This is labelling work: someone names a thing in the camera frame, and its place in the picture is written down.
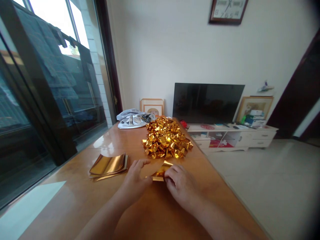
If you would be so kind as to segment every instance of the tv stand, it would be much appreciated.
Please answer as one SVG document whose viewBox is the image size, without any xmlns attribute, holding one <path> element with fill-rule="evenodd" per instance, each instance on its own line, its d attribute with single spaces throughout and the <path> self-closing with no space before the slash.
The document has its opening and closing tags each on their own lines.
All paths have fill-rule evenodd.
<svg viewBox="0 0 320 240">
<path fill-rule="evenodd" d="M 201 124 L 191 124 L 187 130 L 199 148 L 206 154 L 218 151 L 247 151 L 250 147 L 266 148 L 270 145 L 278 130 L 278 128 L 270 126 L 258 129 L 209 126 L 214 127 L 214 129 L 204 129 Z M 203 132 L 206 132 L 206 137 L 200 136 Z"/>
</svg>

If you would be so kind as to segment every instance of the black tv screen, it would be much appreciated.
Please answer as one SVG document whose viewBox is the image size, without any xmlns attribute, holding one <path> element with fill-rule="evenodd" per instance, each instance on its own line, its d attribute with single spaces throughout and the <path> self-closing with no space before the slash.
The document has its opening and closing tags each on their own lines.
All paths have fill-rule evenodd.
<svg viewBox="0 0 320 240">
<path fill-rule="evenodd" d="M 231 123 L 244 85 L 175 83 L 173 117 L 187 123 Z"/>
</svg>

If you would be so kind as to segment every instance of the person's left hand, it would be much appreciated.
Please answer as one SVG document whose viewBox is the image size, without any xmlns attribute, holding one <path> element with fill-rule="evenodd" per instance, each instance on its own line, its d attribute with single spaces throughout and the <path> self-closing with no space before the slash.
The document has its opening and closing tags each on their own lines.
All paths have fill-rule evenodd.
<svg viewBox="0 0 320 240">
<path fill-rule="evenodd" d="M 144 165 L 149 164 L 150 160 L 135 160 L 124 179 L 123 184 L 115 194 L 119 201 L 124 204 L 125 208 L 130 207 L 139 200 L 148 186 L 152 184 L 152 177 L 140 178 L 140 172 Z"/>
</svg>

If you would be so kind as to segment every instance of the wooden table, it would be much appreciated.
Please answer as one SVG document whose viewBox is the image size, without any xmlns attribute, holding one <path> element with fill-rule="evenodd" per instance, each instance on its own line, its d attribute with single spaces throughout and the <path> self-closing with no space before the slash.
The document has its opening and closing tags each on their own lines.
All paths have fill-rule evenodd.
<svg viewBox="0 0 320 240">
<path fill-rule="evenodd" d="M 58 169 L 41 184 L 66 181 L 20 239 L 74 239 L 91 217 L 118 190 L 126 174 L 93 182 L 89 169 L 99 156 L 129 155 L 128 166 L 146 158 L 141 140 L 145 127 L 120 130 L 114 125 L 91 146 Z M 195 143 L 179 163 L 190 171 L 202 192 L 233 219 L 262 239 L 267 239 L 259 225 L 233 194 Z M 173 199 L 164 182 L 153 182 L 142 198 L 128 208 L 115 230 L 114 239 L 210 239 L 195 218 Z"/>
</svg>

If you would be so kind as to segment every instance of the clock face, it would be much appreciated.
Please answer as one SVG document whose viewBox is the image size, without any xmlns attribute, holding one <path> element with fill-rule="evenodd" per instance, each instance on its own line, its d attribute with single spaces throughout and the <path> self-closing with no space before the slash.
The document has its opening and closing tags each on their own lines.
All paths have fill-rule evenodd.
<svg viewBox="0 0 320 240">
<path fill-rule="evenodd" d="M 241 19 L 246 0 L 217 0 L 211 19 Z"/>
</svg>

